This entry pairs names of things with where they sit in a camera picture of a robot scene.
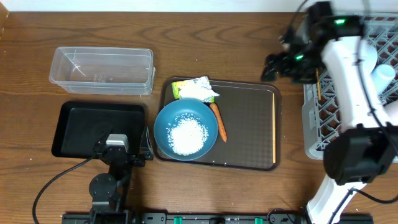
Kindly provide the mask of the wooden chopstick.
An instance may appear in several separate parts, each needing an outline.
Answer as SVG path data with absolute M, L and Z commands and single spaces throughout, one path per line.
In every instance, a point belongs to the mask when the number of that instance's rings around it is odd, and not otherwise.
M 272 162 L 276 163 L 275 93 L 272 94 Z
M 317 78 L 317 94 L 318 94 L 318 101 L 322 99 L 322 94 L 321 94 L 321 87 L 320 87 L 320 76 L 319 76 L 319 70 L 315 70 L 315 75 Z

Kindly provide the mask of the light blue bowl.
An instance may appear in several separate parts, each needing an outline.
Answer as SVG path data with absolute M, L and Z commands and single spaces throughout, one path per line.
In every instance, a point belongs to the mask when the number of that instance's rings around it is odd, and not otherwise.
M 363 72 L 369 75 L 377 64 L 377 50 L 372 45 L 367 45 L 366 57 L 363 61 Z

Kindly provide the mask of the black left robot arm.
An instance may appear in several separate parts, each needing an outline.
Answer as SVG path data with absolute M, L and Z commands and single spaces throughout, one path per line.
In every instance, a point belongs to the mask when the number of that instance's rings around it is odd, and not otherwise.
M 128 153 L 128 139 L 124 134 L 104 133 L 95 143 L 93 156 L 109 166 L 107 173 L 95 176 L 89 185 L 92 208 L 89 224 L 136 223 L 137 218 L 131 208 L 126 208 L 128 188 L 133 167 L 144 167 L 146 161 L 154 158 L 150 143 L 149 129 L 146 126 L 139 137 L 139 152 Z

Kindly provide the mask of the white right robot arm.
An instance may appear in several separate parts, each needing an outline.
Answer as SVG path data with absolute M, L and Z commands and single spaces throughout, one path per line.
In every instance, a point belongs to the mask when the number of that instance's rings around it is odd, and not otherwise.
M 278 76 L 294 83 L 316 83 L 325 67 L 338 99 L 341 132 L 323 153 L 323 182 L 296 219 L 297 223 L 338 223 L 345 206 L 377 176 L 387 172 L 397 155 L 397 127 L 364 73 L 365 25 L 357 15 L 336 15 L 331 3 L 307 8 L 305 29 L 288 26 L 280 38 L 284 51 L 266 57 L 264 82 Z

